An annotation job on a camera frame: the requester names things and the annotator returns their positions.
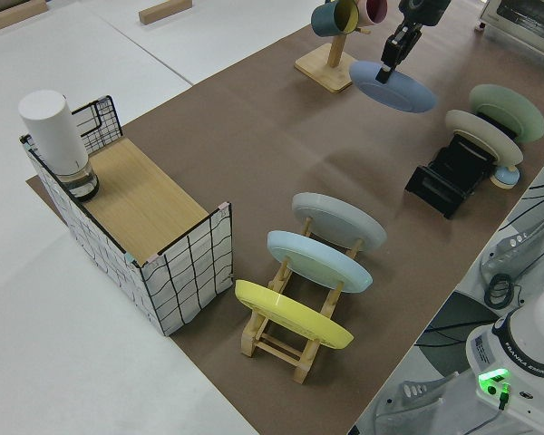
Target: wooden block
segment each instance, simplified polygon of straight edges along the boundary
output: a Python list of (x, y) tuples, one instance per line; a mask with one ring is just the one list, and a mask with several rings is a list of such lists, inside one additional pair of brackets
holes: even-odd
[(208, 215), (127, 138), (90, 162), (100, 187), (83, 204), (140, 265)]
[(30, 0), (0, 12), (0, 29), (48, 11), (45, 0)]
[(328, 64), (331, 44), (326, 43), (316, 50), (302, 56), (295, 63), (295, 67), (314, 81), (322, 84), (330, 92), (340, 92), (352, 83), (348, 69), (356, 59), (342, 53), (340, 62), (332, 67)]
[(155, 23), (167, 16), (191, 8), (191, 0), (168, 0), (158, 5), (139, 11), (139, 21), (142, 24)]

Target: yellow plate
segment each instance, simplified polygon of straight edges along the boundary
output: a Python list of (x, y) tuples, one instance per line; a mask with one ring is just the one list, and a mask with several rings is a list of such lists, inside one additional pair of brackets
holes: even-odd
[(262, 285), (238, 280), (236, 297), (239, 302), (272, 322), (309, 340), (318, 340), (324, 346), (343, 349), (353, 341), (351, 333), (340, 324)]

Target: pink mug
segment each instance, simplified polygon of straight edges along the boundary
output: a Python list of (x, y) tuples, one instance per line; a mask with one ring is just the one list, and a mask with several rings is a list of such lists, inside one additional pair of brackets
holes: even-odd
[(387, 15), (387, 0), (358, 0), (359, 27), (381, 23)]

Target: white canister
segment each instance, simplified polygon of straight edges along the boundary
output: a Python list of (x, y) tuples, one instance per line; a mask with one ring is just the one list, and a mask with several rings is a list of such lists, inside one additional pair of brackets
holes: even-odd
[(46, 166), (78, 199), (91, 198), (99, 182), (64, 95), (31, 92), (18, 104), (18, 112)]

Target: plate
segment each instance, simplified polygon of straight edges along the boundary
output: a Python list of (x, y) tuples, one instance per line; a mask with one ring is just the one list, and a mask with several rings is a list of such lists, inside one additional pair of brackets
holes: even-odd
[(319, 193), (298, 193), (292, 198), (292, 211), (300, 222), (312, 218), (313, 234), (346, 249), (361, 238), (359, 251), (378, 248), (386, 239), (383, 227), (355, 206)]
[(518, 143), (544, 136), (544, 117), (526, 97), (497, 84), (479, 84), (470, 92), (474, 113), (483, 113), (516, 133)]
[(352, 258), (312, 238), (287, 231), (270, 231), (268, 251), (287, 267), (310, 281), (328, 288), (344, 283), (343, 292), (360, 293), (371, 285), (371, 275)]
[(308, 340), (318, 340), (333, 349), (343, 349), (353, 341), (353, 335), (340, 324), (262, 285), (238, 280), (236, 297), (248, 308)]
[(524, 159), (522, 151), (512, 139), (497, 127), (471, 113), (448, 111), (445, 115), (445, 125), (453, 133), (488, 151), (495, 158), (494, 165), (514, 166)]
[(437, 102), (433, 92), (402, 72), (393, 71), (387, 83), (378, 82), (380, 70), (380, 63), (358, 61), (351, 65), (349, 74), (361, 92), (398, 111), (420, 113)]

